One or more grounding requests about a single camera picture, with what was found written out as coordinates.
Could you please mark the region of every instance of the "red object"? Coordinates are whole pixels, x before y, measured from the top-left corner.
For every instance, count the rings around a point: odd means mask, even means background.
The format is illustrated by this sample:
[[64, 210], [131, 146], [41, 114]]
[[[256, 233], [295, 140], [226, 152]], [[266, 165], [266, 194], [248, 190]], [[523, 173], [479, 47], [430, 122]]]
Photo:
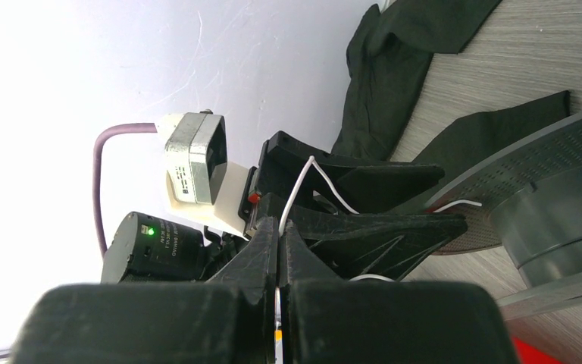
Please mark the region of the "red object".
[[513, 340], [522, 364], [561, 364], [557, 359], [540, 352], [537, 348], [531, 347], [517, 338], [513, 338]]
[[256, 192], [251, 193], [249, 195], [249, 202], [252, 204], [256, 204], [256, 203], [260, 202], [260, 198], [261, 198], [261, 196], [258, 195], [258, 193], [256, 193]]

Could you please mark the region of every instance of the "black fabric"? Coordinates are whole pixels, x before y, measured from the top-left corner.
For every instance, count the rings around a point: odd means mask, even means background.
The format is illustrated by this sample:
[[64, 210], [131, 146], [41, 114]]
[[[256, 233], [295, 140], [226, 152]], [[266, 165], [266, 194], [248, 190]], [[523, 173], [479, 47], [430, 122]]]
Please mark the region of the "black fabric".
[[458, 53], [500, 0], [398, 0], [371, 6], [347, 47], [351, 83], [332, 153], [385, 160], [416, 105], [434, 53]]
[[425, 203], [463, 172], [499, 150], [570, 115], [570, 93], [563, 91], [514, 108], [459, 118], [436, 136], [414, 163], [437, 164], [445, 171], [438, 185], [401, 204], [399, 214], [422, 212]]

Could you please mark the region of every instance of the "purple cable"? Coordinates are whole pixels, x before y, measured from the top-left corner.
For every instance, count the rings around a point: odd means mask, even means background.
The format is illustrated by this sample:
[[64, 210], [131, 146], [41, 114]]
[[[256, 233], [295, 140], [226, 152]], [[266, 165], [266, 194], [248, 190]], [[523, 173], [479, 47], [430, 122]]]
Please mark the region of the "purple cable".
[[97, 241], [102, 257], [108, 250], [106, 236], [104, 235], [104, 222], [102, 219], [102, 153], [104, 144], [115, 135], [157, 133], [157, 127], [153, 123], [122, 124], [109, 127], [99, 134], [95, 141], [95, 150], [92, 158], [92, 209], [95, 214], [95, 229], [97, 230]]

